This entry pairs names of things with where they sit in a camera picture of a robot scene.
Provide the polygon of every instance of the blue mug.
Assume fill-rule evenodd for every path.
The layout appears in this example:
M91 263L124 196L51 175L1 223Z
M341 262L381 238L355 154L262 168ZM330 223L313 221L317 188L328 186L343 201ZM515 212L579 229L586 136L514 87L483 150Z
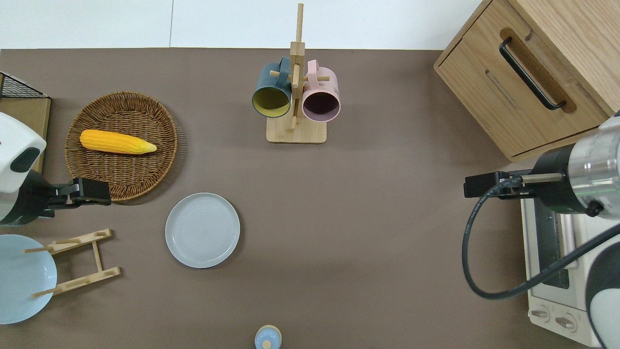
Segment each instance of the blue mug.
M272 76L270 71L279 76ZM280 63L269 63L260 71L259 82L252 95L252 105L257 112L266 117L281 117L291 108L291 60L282 57Z

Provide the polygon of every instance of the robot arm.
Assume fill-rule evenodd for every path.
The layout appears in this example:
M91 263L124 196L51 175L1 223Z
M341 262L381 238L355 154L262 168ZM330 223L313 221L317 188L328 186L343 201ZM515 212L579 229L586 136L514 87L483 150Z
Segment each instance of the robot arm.
M466 197L521 199L538 197L552 211L562 214L598 215L620 219L620 113L603 122L598 132L575 145L550 150L532 170L494 172L467 177L463 184ZM482 297L500 299L526 291L544 281L542 271L526 283L509 291L491 294L480 290L469 274L467 240L476 209L470 216L463 242L463 270L472 290ZM620 233L620 224L584 243L583 253ZM586 304L596 336L606 348L620 348L620 243L611 245L597 257L589 271Z
M54 211L81 205L110 205L108 184L75 178L50 184L30 167L45 149L32 129L0 112L0 225L18 226Z

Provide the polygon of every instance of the round woven tray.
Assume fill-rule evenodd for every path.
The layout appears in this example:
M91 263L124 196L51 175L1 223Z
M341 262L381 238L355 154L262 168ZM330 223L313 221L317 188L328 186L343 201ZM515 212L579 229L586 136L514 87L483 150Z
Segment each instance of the round woven tray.
M118 132L155 144L152 153L132 155L86 149L83 130ZM112 201L135 199L155 188L168 174L177 154L177 127L168 110L155 99L135 92L107 94L77 115L64 145L73 178L108 182Z

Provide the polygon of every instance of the yellow corn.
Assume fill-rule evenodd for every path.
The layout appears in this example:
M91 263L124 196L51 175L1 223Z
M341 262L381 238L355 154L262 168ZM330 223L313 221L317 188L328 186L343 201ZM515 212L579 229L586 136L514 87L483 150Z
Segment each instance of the yellow corn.
M157 150L155 145L141 138L100 130L82 131L79 141L85 148L110 153L144 154Z

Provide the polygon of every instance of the cabinet drawer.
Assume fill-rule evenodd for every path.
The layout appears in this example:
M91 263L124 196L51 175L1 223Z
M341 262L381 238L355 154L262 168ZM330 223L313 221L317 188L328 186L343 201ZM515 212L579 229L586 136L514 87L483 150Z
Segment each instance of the cabinet drawer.
M547 142L466 42L454 48L437 71L507 157Z
M505 50L514 58L512 66L500 53L508 38ZM561 55L506 0L493 0L436 70L512 160L575 138L609 117L562 63ZM518 75L515 64L542 97ZM544 98L564 104L550 110L541 102Z
M508 2L549 46L561 52L564 66L606 115L620 110L620 1Z

